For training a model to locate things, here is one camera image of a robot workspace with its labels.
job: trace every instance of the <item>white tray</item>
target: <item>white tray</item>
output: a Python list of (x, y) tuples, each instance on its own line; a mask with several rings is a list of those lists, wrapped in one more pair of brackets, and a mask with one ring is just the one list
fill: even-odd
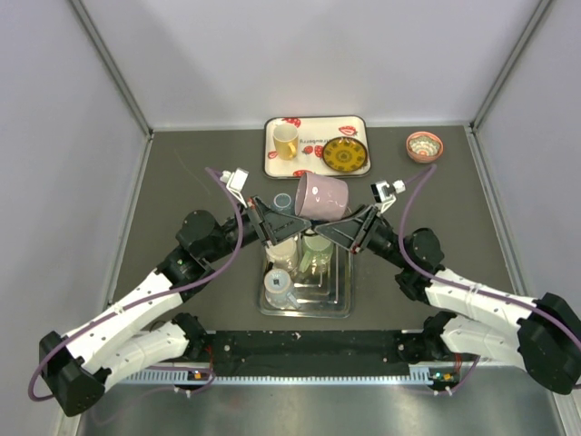
[[(293, 123), (299, 128), (299, 152), (291, 161), (277, 157), (272, 140), (274, 127), (282, 123)], [(358, 116), (272, 118), (264, 126), (264, 133), (264, 172), (269, 177), (300, 177), (305, 171), (335, 177), (353, 177), (361, 176), (371, 169), (365, 122)], [(367, 147), (368, 160), (359, 170), (340, 173), (323, 162), (320, 157), (322, 147), (338, 136), (358, 139)]]

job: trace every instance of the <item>white wall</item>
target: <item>white wall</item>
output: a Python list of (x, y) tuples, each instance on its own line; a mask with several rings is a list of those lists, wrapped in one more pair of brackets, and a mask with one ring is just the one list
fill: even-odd
[(0, 434), (45, 436), (38, 341), (102, 307), (144, 136), (64, 0), (0, 0), (0, 59)]
[(581, 2), (559, 0), (481, 136), (532, 291), (581, 313)]
[(156, 128), (469, 121), (538, 0), (84, 0)]

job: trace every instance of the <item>purple mug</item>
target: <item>purple mug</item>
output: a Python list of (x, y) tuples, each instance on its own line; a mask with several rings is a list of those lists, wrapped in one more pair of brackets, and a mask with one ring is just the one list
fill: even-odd
[(317, 221), (337, 221), (343, 217), (349, 200), (349, 188), (339, 179), (305, 173), (300, 177), (294, 212)]

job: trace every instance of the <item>black base panel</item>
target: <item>black base panel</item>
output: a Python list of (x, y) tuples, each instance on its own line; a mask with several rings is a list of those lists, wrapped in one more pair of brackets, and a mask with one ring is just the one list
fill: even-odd
[(401, 331), (216, 332), (211, 337), (219, 376), (409, 375), (398, 355)]

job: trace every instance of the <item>wire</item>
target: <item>wire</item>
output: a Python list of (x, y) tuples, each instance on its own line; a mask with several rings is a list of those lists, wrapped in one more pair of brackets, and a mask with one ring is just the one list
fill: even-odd
[(143, 400), (146, 397), (149, 397), (150, 395), (157, 393), (157, 392), (165, 392), (165, 391), (186, 391), (186, 394), (188, 395), (188, 398), (190, 398), (190, 396), (192, 394), (197, 395), (198, 393), (201, 393), (203, 391), (208, 390), (208, 388), (210, 388), (210, 386), (212, 386), (212, 384), (215, 382), (216, 380), (216, 374), (214, 373), (214, 371), (212, 369), (208, 369), (208, 368), (189, 368), (189, 367), (165, 367), (165, 366), (159, 366), (159, 367), (154, 367), (151, 366), (149, 367), (149, 369), (164, 369), (166, 371), (197, 371), (197, 372), (204, 372), (204, 373), (208, 373), (210, 374), (210, 379), (200, 388), (196, 389), (196, 390), (185, 390), (182, 388), (176, 388), (174, 386), (162, 386), (160, 388), (154, 388), (151, 389), (149, 391), (144, 392), (143, 394), (141, 394), (140, 396), (134, 398), (131, 401), (128, 401), (127, 403), (125, 403), (125, 405), (116, 413), (114, 413), (113, 415), (111, 415), (109, 418), (106, 418), (104, 420), (102, 420), (101, 418), (99, 418), (97, 416), (95, 407), (93, 407), (90, 412), (91, 412), (91, 418), (93, 419), (94, 423), (99, 426), (99, 427), (103, 427), (107, 424), (110, 424), (111, 422), (115, 421), (116, 419), (120, 418), (123, 414), (125, 414), (127, 411), (129, 411), (130, 409), (132, 409), (133, 407), (135, 407), (137, 405), (138, 402), (140, 402), (141, 400)]
[[(203, 284), (212, 281), (213, 279), (218, 277), (220, 274), (224, 273), (230, 267), (232, 262), (234, 262), (236, 257), (238, 256), (238, 253), (240, 252), (240, 249), (242, 247), (242, 238), (244, 235), (244, 231), (243, 231), (243, 227), (242, 227), (242, 216), (241, 216), (240, 211), (238, 210), (237, 200), (233, 197), (233, 195), (230, 194), (230, 192), (228, 191), (226, 186), (220, 181), (220, 177), (218, 175), (219, 173), (216, 170), (213, 170), (212, 168), (206, 168), (205, 170), (206, 170), (206, 173), (208, 173), (210, 175), (210, 177), (213, 179), (213, 181), (216, 182), (221, 187), (221, 189), (224, 191), (224, 193), (226, 194), (226, 197), (230, 201), (231, 206), (234, 209), (234, 213), (236, 215), (236, 223), (238, 224), (238, 240), (236, 241), (236, 246), (234, 247), (234, 251), (232, 252), (232, 255), (230, 256), (228, 261), (226, 261), (226, 263), (221, 268), (219, 268), (218, 270), (216, 270), (215, 272), (210, 274), (208, 277), (200, 279), (194, 283), (190, 283), (190, 284), (187, 284), (185, 286), (181, 286), (179, 288), (168, 289), (167, 291), (164, 291), (164, 292), (160, 292), (160, 293), (156, 293), (154, 295), (149, 295), (147, 297), (143, 297), (140, 300), (136, 300), (135, 302), (131, 302), (131, 303), (127, 304), (126, 306), (124, 306), (123, 307), (124, 311), (129, 311), (130, 309), (132, 309), (135, 306), (138, 306), (140, 304), (144, 304), (146, 302), (150, 302), (152, 300), (157, 300), (158, 298), (166, 297), (168, 295), (174, 295), (175, 293), (179, 293), (179, 292), (189, 291), (190, 289), (193, 289), (195, 287), (202, 286)], [(83, 336), (84, 334), (86, 334), (90, 330), (94, 329), (98, 325), (101, 325), (104, 322), (111, 320), (115, 316), (117, 316), (117, 312), (111, 312), (111, 313), (108, 313), (107, 315), (105, 315), (105, 316), (103, 316), (95, 321), (89, 322), (82, 329), (75, 332), (74, 334), (72, 334), (68, 338), (64, 339), (56, 347), (54, 347), (51, 351), (49, 351), (45, 355), (45, 357), (40, 361), (40, 363), (38, 364), (38, 366), (34, 370), (32, 377), (30, 378), (30, 382), (28, 382), (28, 397), (32, 401), (46, 401), (46, 400), (52, 399), (54, 397), (54, 395), (45, 395), (43, 397), (39, 397), (34, 393), (34, 385), (36, 384), (36, 379), (38, 379), (38, 377), (40, 376), (44, 367), (48, 364), (49, 361), (51, 361), (51, 359), (53, 359), (53, 357), (59, 351), (61, 351), (69, 343), (71, 343), (72, 341), (75, 341), (76, 339)]]
[[(463, 291), (470, 291), (471, 290), (470, 286), (466, 286), (463, 283), (457, 283), (457, 282), (452, 282), (451, 280), (442, 279), (441, 277), (437, 277), (436, 275), (423, 270), (421, 267), (419, 267), (417, 264), (415, 264), (414, 261), (411, 260), (408, 253), (406, 252), (406, 248), (404, 246), (403, 235), (405, 234), (406, 221), (408, 219), (409, 210), (411, 209), (411, 205), (414, 203), (414, 201), (416, 200), (416, 197), (418, 196), (419, 192), (424, 187), (426, 182), (429, 180), (429, 178), (433, 175), (434, 172), (436, 172), (437, 168), (438, 168), (438, 166), (435, 163), (433, 163), (427, 170), (421, 172), (420, 174), (416, 174), (416, 176), (409, 179), (411, 182), (413, 182), (421, 177), (420, 181), (418, 182), (418, 185), (414, 189), (414, 192), (412, 193), (412, 195), (408, 199), (408, 203), (406, 204), (406, 207), (403, 210), (403, 214), (401, 215), (401, 221), (399, 222), (399, 236), (398, 236), (399, 251), (401, 252), (401, 255), (406, 260), (406, 262), (409, 264), (409, 266), (411, 266), (418, 273), (429, 278), (430, 280), (444, 283), (448, 286), (453, 286), (453, 287), (461, 289)], [(499, 300), (501, 302), (515, 304), (516, 306), (527, 309), (527, 310), (531, 311), (532, 313), (535, 313), (536, 315), (538, 315), (542, 318), (545, 318), (547, 321), (549, 321), (553, 325), (555, 325), (561, 332), (563, 332), (571, 340), (571, 342), (573, 342), (573, 344), (577, 347), (577, 349), (579, 351), (581, 351), (581, 341), (579, 341), (579, 339), (575, 336), (575, 334), (573, 332), (571, 332), (561, 321), (559, 321), (557, 318), (550, 315), (549, 313), (546, 313), (545, 311), (542, 311), (542, 310), (538, 309), (537, 307), (535, 307), (531, 304), (528, 304), (526, 302), (521, 302), (520, 300), (517, 300), (515, 298), (507, 297), (504, 295), (496, 295), (495, 293), (492, 293), (492, 292), (489, 292), (486, 290), (482, 290), (482, 289), (478, 290), (478, 293), (480, 295), (484, 295), (485, 297)], [(476, 367), (477, 363), (478, 363), (478, 359), (476, 359), (474, 361), (474, 363), (472, 364), (472, 367), (468, 371), (466, 377), (455, 387), (455, 390), (457, 388), (459, 388), (463, 384), (463, 381), (472, 373), (472, 370)], [(579, 388), (581, 388), (581, 385), (576, 385), (574, 389), (579, 389)]]

